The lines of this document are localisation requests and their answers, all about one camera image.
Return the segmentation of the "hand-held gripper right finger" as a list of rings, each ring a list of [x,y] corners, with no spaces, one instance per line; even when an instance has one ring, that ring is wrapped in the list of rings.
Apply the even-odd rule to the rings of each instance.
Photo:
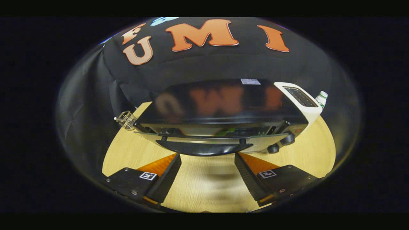
[[[276,207],[291,202],[323,181],[323,177],[294,163],[276,164],[243,152],[235,153],[234,163],[259,207]]]

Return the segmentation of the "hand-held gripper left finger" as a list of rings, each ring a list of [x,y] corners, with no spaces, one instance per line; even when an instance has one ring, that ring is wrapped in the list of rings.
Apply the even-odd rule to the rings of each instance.
[[[180,154],[174,153],[138,169],[125,167],[102,180],[102,184],[131,202],[155,211],[164,207],[169,190],[181,166]]]

